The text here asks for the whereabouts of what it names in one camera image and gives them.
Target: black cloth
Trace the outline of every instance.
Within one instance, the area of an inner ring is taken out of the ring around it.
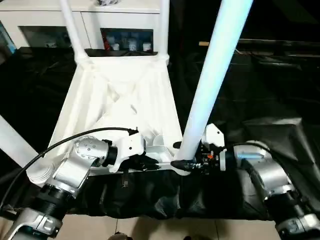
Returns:
[[[91,50],[89,54],[104,56],[105,52]],[[203,60],[203,54],[190,52],[175,56],[169,68],[182,130]],[[37,151],[50,140],[74,70],[70,49],[23,48],[0,65],[5,86],[1,100],[6,103],[1,104],[0,114]],[[254,139],[276,151],[277,159],[317,213],[319,73],[316,58],[235,55],[208,122],[223,131],[227,143]],[[14,110],[15,106],[21,106],[23,114]],[[11,196],[13,208],[25,207],[39,190],[27,180],[21,182]],[[130,173],[127,188],[122,188],[120,174],[90,177],[70,213],[113,218],[270,219],[250,177],[241,170],[184,177],[169,170]]]

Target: white pole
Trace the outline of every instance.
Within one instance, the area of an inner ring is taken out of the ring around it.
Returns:
[[[38,153],[17,133],[12,126],[0,115],[0,149],[12,158],[22,168]],[[26,173],[30,181],[36,185],[46,182],[53,170],[51,163],[40,161],[32,164]]]
[[[169,37],[169,12],[170,0],[161,0],[160,6],[160,45],[158,55],[160,58],[168,58]]]
[[[253,0],[222,0],[177,160],[192,160],[205,131]]]
[[[60,5],[61,5],[61,11],[64,16],[66,29],[68,31],[69,38],[71,40],[72,48],[74,51],[75,62],[78,63],[79,60],[88,59],[89,57],[81,45],[75,20],[74,20],[70,5],[68,3],[68,0],[60,0]]]

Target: tile floor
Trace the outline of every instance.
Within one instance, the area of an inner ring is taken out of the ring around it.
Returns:
[[[11,224],[0,218],[0,239]],[[115,232],[125,233],[134,240],[183,240],[186,236],[197,240],[280,239],[273,222],[195,218],[155,220],[147,217],[114,219],[107,216],[67,215],[56,240],[107,240]]]

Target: metal clamp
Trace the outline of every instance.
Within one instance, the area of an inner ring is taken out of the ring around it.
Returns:
[[[63,223],[60,220],[54,217],[27,207],[23,210],[18,219],[14,221],[12,227],[5,235],[4,240],[11,240],[23,226],[31,227],[35,231],[48,236],[56,236],[62,227],[62,224]]]
[[[279,223],[276,227],[278,233],[300,234],[310,230],[320,230],[320,221],[315,214],[307,214],[302,217],[295,217]]]

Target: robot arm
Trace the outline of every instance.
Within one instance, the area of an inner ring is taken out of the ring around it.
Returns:
[[[224,136],[210,124],[202,137],[202,144],[209,148],[197,162],[173,161],[171,165],[184,171],[246,170],[260,200],[276,223],[276,230],[283,240],[320,239],[320,220],[303,200],[281,165],[273,159],[268,147],[261,142],[224,148]]]
[[[116,172],[124,160],[144,152],[145,142],[140,133],[120,139],[115,146],[92,136],[80,137],[33,203],[14,221],[4,240],[55,238],[68,209],[88,179],[91,166]]]

